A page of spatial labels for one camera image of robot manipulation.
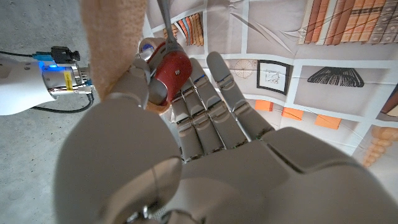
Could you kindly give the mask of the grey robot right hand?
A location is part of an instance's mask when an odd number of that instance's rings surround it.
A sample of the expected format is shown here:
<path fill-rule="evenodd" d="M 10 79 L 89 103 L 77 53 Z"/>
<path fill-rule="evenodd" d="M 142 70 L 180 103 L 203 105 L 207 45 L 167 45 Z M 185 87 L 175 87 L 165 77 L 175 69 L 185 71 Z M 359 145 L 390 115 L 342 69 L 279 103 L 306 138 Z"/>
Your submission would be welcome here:
<path fill-rule="evenodd" d="M 135 58 L 149 61 L 156 48 L 165 42 L 163 37 L 148 37 L 143 39 Z M 42 67 L 42 77 L 48 92 L 57 98 L 60 95 L 92 93 L 93 84 L 90 77 L 90 66 L 79 67 L 73 64 L 50 64 Z"/>

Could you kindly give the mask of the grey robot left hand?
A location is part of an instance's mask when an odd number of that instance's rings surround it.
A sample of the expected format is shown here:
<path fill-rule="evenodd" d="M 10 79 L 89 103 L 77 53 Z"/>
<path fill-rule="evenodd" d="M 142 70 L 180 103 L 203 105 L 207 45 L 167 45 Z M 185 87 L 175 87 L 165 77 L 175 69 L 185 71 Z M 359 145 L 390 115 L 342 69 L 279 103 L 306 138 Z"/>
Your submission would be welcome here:
<path fill-rule="evenodd" d="M 239 125 L 249 142 L 183 163 L 172 133 L 146 111 L 141 59 L 92 65 L 114 81 L 58 157 L 58 223 L 396 223 L 397 203 L 352 157 L 262 118 Z"/>

